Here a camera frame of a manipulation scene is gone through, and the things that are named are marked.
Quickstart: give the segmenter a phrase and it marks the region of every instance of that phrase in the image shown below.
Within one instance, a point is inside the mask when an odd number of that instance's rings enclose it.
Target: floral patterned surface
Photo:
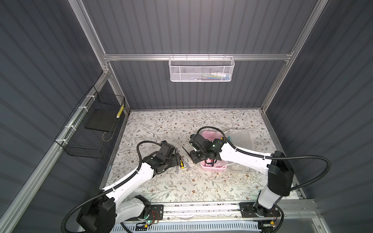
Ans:
[[[254,171],[250,174],[212,172],[194,164],[182,149],[193,149],[188,143],[191,134],[202,126],[248,129],[253,148],[274,152],[275,146],[258,110],[207,111],[135,111],[131,112],[120,143],[108,184],[114,183],[138,165],[136,145],[143,140],[166,140],[176,146],[187,163],[184,169],[173,167],[138,187],[127,200],[141,194],[151,202],[238,201],[255,200],[267,177]],[[154,144],[140,146],[142,157],[158,150]],[[288,199],[298,199],[292,191]]]

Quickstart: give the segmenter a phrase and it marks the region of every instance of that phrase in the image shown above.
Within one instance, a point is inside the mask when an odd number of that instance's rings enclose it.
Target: white mesh basket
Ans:
[[[234,68],[233,57],[170,57],[168,64],[172,82],[229,82]]]

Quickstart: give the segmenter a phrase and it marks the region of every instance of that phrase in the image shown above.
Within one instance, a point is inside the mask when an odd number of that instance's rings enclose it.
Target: black wire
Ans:
[[[205,129],[205,128],[210,128],[210,129],[215,129],[217,131],[219,131],[222,135],[223,135],[223,138],[225,141],[227,141],[227,143],[229,145],[231,145],[231,147],[233,149],[235,149],[236,151],[238,152],[241,152],[243,154],[246,154],[246,155],[250,155],[250,156],[254,156],[254,157],[257,157],[257,158],[266,158],[266,159],[270,159],[270,160],[294,160],[294,159],[305,159],[305,158],[313,158],[313,159],[319,159],[319,160],[323,160],[324,162],[326,162],[326,167],[325,169],[318,175],[316,176],[315,178],[311,179],[310,181],[307,181],[303,184],[299,184],[299,185],[296,185],[292,188],[290,188],[290,191],[293,191],[293,190],[296,190],[296,189],[299,189],[301,187],[304,187],[306,185],[310,185],[318,180],[320,180],[323,176],[325,176],[329,170],[330,170],[330,166],[331,166],[331,163],[329,161],[329,159],[325,158],[325,157],[322,157],[322,156],[318,156],[318,155],[300,155],[300,156],[294,156],[294,157],[264,157],[263,155],[258,155],[258,154],[253,154],[253,153],[250,153],[250,152],[247,152],[247,151],[243,151],[239,148],[237,148],[235,145],[233,145],[233,143],[225,136],[225,134],[223,133],[223,131],[221,131],[220,129],[216,128],[216,127],[212,127],[212,126],[204,126],[202,128],[200,128],[199,130],[197,130],[197,133],[199,133],[202,129]]]
[[[283,214],[283,211],[280,207],[278,207],[277,204],[274,204],[275,207],[277,207],[281,213],[281,218],[280,218],[280,222],[279,224],[277,225],[276,224],[276,228],[271,232],[271,233],[275,233],[276,231],[278,231],[278,229],[280,229],[281,225],[282,225],[282,222],[283,222],[283,217],[284,217],[284,214]]]
[[[126,232],[128,232],[128,233],[132,233],[125,225],[124,225],[124,223],[120,223],[121,225],[122,225],[122,228],[126,231]]]
[[[62,223],[61,223],[61,231],[63,233],[86,233],[86,231],[83,231],[83,232],[71,232],[69,231],[68,229],[66,229],[66,223],[67,221],[69,220],[69,218],[71,217],[71,215],[73,213],[75,213],[78,209],[80,209],[82,206],[86,205],[87,203],[97,199],[97,198],[100,198],[110,192],[112,192],[114,189],[117,189],[119,187],[121,187],[122,185],[124,185],[125,183],[127,183],[130,179],[132,179],[137,173],[138,171],[140,171],[140,168],[141,168],[141,164],[142,164],[142,157],[141,157],[141,153],[140,153],[140,145],[143,144],[143,143],[146,143],[146,142],[149,142],[149,143],[154,143],[158,146],[161,146],[161,144],[157,143],[157,142],[153,142],[153,141],[142,141],[142,142],[139,142],[139,144],[137,144],[137,147],[136,147],[136,150],[137,150],[137,154],[139,156],[139,165],[137,166],[137,169],[136,171],[134,171],[127,179],[125,179],[124,181],[120,182],[119,184],[117,184],[116,186],[114,186],[113,188],[111,189],[108,189],[106,191],[103,191],[99,194],[97,194],[96,196],[93,196],[87,200],[85,200],[84,202],[80,203],[79,205],[75,206],[72,210],[70,210],[70,212],[68,212],[68,214],[63,218],[62,220]]]

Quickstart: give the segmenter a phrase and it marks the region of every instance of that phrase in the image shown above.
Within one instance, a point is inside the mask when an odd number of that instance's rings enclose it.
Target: dark flat panel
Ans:
[[[332,232],[371,230],[361,213],[373,207],[372,12],[372,1],[329,1],[267,112],[287,155],[332,162],[304,187]],[[292,164],[301,183],[324,168]]]
[[[288,53],[315,0],[84,0],[106,53]]]
[[[111,62],[132,109],[260,107],[281,61],[236,62],[230,82],[171,82],[167,62]]]
[[[0,14],[2,216],[102,70],[67,1],[6,0]]]

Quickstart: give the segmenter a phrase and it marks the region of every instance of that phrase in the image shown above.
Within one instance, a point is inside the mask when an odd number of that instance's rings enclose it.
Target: black wire basket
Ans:
[[[125,118],[125,114],[122,114],[124,107],[123,96],[96,92],[86,106],[82,107],[72,126],[68,127],[64,139],[55,139],[55,141],[71,156],[89,158],[111,156]],[[89,126],[91,118],[97,111],[104,113],[105,119],[111,125],[111,128],[108,127],[109,130],[97,130]]]

